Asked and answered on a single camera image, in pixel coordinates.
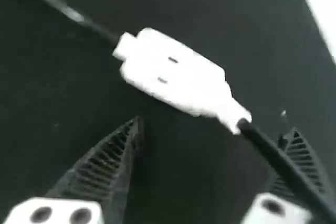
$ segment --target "dark surface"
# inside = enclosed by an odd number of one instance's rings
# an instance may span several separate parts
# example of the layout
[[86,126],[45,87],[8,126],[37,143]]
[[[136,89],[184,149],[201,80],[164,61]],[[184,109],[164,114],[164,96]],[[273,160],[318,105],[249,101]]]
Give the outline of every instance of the dark surface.
[[[67,2],[119,33],[154,27],[225,68],[255,123],[276,137],[286,110],[336,184],[336,70],[304,0]],[[268,178],[250,144],[128,86],[111,49],[41,2],[0,4],[1,217],[142,115],[125,222],[239,223]]]

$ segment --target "white area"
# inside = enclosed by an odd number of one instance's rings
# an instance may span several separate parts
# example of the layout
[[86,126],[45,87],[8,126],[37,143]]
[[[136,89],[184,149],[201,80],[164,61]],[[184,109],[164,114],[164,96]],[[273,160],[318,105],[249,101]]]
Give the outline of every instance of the white area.
[[[265,202],[278,205],[280,214],[268,210]],[[264,193],[256,196],[240,224],[307,224],[311,218],[311,213],[300,206]]]
[[306,0],[336,62],[336,0]]
[[[49,218],[45,221],[33,221],[32,216],[36,210],[51,208]],[[103,216],[100,205],[93,201],[31,198],[13,207],[4,224],[70,224],[71,215],[78,209],[88,209],[91,218],[86,224],[103,224]]]
[[251,114],[233,97],[224,70],[186,45],[154,29],[125,33],[113,55],[123,60],[125,81],[193,116],[217,117],[233,134]]

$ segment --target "black cable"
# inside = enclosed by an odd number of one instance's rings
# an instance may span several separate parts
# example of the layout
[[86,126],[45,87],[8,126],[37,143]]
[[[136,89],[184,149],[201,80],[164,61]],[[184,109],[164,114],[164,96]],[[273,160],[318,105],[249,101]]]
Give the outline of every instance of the black cable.
[[280,150],[274,141],[248,121],[238,123],[241,134],[250,140],[258,152],[283,178],[287,186],[298,196],[315,216],[327,223],[336,223],[336,208],[317,190],[309,178]]
[[95,23],[89,17],[86,17],[85,15],[76,11],[75,9],[69,7],[64,1],[62,0],[42,0],[42,1],[44,1],[46,4],[53,7],[54,9],[58,10],[66,17],[76,22],[78,25],[85,28],[89,28],[93,32],[99,34],[104,39],[109,40],[113,45],[118,44],[119,36],[110,32],[103,26]]

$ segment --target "black fabric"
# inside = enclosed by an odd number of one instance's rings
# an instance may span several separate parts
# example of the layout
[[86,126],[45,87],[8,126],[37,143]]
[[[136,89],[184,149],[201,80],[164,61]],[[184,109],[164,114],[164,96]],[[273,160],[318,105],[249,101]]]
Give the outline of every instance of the black fabric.
[[[286,110],[336,183],[336,70],[305,0],[67,2],[118,33],[154,27],[222,66],[254,122],[276,137]],[[110,48],[41,2],[0,4],[1,217],[142,115],[125,222],[239,223],[268,178],[249,143],[128,86]]]

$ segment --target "white usb plug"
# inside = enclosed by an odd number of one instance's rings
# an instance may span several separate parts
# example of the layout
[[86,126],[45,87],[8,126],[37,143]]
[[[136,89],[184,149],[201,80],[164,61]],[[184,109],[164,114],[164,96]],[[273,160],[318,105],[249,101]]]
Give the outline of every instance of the white usb plug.
[[233,97],[224,70],[154,29],[121,36],[113,55],[124,61],[125,81],[192,116],[217,117],[233,134],[251,114]]

